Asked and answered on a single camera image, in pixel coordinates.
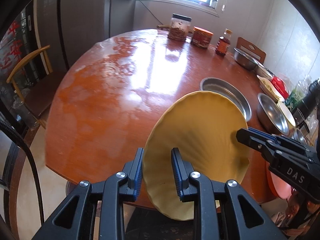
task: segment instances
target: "oval metal tray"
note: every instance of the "oval metal tray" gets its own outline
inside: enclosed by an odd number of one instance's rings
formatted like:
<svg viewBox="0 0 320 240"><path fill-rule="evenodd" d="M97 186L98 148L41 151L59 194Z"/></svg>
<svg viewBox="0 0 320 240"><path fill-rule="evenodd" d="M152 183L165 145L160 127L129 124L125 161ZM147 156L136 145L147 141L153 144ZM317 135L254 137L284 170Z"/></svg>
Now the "oval metal tray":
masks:
<svg viewBox="0 0 320 240"><path fill-rule="evenodd" d="M214 77L204 78L200 83L200 90L212 91L231 100L242 112L245 120L251 119L251 107L244 95L230 83Z"/></svg>

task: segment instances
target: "table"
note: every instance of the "table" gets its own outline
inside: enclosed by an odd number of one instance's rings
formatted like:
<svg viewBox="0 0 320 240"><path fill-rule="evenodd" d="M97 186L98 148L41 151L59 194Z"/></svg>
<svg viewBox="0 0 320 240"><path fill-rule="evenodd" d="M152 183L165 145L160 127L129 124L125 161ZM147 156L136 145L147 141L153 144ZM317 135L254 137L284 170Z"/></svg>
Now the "table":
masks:
<svg viewBox="0 0 320 240"><path fill-rule="evenodd" d="M105 180L144 147L161 115L182 96L197 91L205 77L224 79L247 98L248 126L264 130L257 118L254 72L208 50L167 39L167 32L140 30L95 44L71 67L52 102L45 146L46 165L79 183ZM259 203L275 197L266 162L252 150L241 184ZM145 187L134 205L154 208Z"/></svg>

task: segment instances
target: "silver bolt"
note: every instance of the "silver bolt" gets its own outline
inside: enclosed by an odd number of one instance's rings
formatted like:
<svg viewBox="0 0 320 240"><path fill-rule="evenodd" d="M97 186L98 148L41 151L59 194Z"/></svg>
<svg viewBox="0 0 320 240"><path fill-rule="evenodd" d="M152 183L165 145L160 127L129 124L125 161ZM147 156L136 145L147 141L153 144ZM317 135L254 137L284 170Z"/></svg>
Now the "silver bolt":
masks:
<svg viewBox="0 0 320 240"><path fill-rule="evenodd" d="M197 171L193 171L193 172L191 172L191 177L193 177L193 178L199 178L200 177L200 173L199 172L197 172Z"/></svg>
<svg viewBox="0 0 320 240"><path fill-rule="evenodd" d="M123 171L119 171L117 174L116 174L117 178L124 178L125 177L125 173Z"/></svg>
<svg viewBox="0 0 320 240"><path fill-rule="evenodd" d="M86 187L86 186L89 185L89 181L83 180L83 181L81 181L81 182L79 183L79 185L80 185L80 187Z"/></svg>
<svg viewBox="0 0 320 240"><path fill-rule="evenodd" d="M237 182L235 180L231 179L231 180L228 181L228 185L230 187L235 187L235 186L237 186Z"/></svg>

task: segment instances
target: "red packet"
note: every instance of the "red packet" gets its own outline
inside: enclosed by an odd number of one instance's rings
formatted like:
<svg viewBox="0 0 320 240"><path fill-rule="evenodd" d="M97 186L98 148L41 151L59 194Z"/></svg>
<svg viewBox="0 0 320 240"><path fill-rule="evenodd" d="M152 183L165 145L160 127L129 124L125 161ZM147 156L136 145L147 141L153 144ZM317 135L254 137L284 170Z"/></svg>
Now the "red packet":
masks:
<svg viewBox="0 0 320 240"><path fill-rule="evenodd" d="M289 97L289 94L285 90L284 82L280 78L273 77L271 79L271 83L276 88L276 90L284 97L284 99L287 99Z"/></svg>

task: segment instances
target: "bottle with dark liquid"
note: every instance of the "bottle with dark liquid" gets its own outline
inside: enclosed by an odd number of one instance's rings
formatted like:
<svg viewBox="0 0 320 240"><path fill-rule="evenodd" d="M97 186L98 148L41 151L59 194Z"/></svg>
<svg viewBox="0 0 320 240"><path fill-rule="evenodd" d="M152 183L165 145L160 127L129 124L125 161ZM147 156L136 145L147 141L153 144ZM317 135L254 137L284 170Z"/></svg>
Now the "bottle with dark liquid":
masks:
<svg viewBox="0 0 320 240"><path fill-rule="evenodd" d="M219 38L215 52L216 54L224 57L231 43L230 38L232 31L226 29L223 34L224 35Z"/></svg>

